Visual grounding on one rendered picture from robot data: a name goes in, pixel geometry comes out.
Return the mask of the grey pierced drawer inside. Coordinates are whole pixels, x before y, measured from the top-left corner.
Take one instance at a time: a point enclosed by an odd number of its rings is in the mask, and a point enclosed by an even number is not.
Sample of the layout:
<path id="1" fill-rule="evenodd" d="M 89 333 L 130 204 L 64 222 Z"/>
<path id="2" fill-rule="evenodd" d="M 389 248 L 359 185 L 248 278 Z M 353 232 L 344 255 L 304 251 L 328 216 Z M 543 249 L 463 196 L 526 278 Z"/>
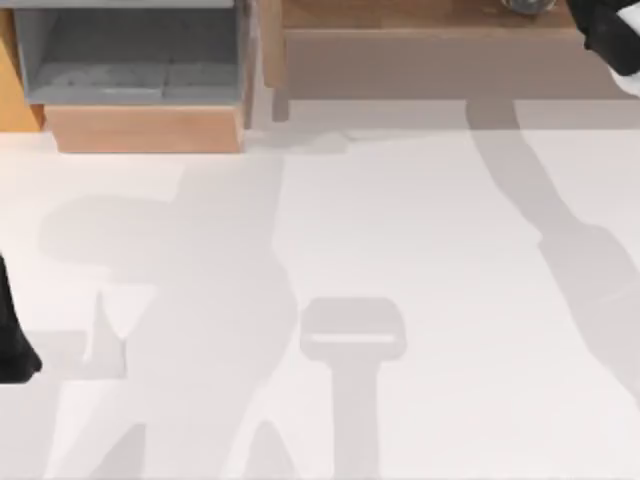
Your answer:
<path id="1" fill-rule="evenodd" d="M 233 105 L 248 0 L 0 0 L 42 105 Z"/>

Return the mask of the wooden cupboard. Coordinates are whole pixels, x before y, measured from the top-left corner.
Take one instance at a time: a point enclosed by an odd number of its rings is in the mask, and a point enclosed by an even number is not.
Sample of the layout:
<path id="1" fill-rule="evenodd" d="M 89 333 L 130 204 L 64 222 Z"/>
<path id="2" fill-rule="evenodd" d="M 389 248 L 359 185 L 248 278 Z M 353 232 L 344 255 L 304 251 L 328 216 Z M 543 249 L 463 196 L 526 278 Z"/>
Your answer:
<path id="1" fill-rule="evenodd" d="M 40 132 L 44 123 L 43 106 L 24 97 L 13 12 L 0 8 L 0 133 Z"/>

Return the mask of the pale wooden drawer front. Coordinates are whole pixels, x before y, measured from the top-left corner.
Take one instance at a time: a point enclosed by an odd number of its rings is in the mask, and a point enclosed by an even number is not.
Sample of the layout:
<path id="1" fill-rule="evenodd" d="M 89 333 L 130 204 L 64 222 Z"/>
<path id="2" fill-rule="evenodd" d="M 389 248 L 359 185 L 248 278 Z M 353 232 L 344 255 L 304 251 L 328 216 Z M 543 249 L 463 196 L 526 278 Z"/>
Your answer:
<path id="1" fill-rule="evenodd" d="M 242 107 L 47 105 L 44 113 L 64 153 L 238 153 Z"/>

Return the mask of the dark shiny round object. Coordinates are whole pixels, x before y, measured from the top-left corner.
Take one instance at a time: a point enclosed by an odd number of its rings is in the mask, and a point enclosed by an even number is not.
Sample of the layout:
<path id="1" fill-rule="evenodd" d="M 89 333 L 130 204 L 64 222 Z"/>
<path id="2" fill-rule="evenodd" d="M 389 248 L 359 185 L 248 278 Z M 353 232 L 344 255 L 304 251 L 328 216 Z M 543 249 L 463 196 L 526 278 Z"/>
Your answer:
<path id="1" fill-rule="evenodd" d="M 538 16 L 553 9 L 557 0 L 501 0 L 501 2 L 513 13 Z"/>

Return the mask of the wooden open shelf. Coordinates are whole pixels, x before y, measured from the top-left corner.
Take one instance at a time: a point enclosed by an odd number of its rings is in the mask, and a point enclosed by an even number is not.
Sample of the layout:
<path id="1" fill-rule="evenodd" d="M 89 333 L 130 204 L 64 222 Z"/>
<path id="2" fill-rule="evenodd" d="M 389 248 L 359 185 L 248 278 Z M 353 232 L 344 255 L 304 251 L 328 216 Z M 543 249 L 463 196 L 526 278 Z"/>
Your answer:
<path id="1" fill-rule="evenodd" d="M 293 101 L 614 101 L 567 0 L 538 16 L 501 0 L 255 0 L 273 117 Z"/>

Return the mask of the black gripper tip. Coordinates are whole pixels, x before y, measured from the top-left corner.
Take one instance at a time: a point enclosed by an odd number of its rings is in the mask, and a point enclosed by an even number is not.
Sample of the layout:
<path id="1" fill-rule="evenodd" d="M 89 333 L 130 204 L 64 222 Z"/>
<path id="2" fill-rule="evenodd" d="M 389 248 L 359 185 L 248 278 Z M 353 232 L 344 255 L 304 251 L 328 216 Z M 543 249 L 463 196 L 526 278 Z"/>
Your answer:
<path id="1" fill-rule="evenodd" d="M 0 254 L 0 385 L 27 383 L 42 367 L 18 320 L 6 263 Z"/>

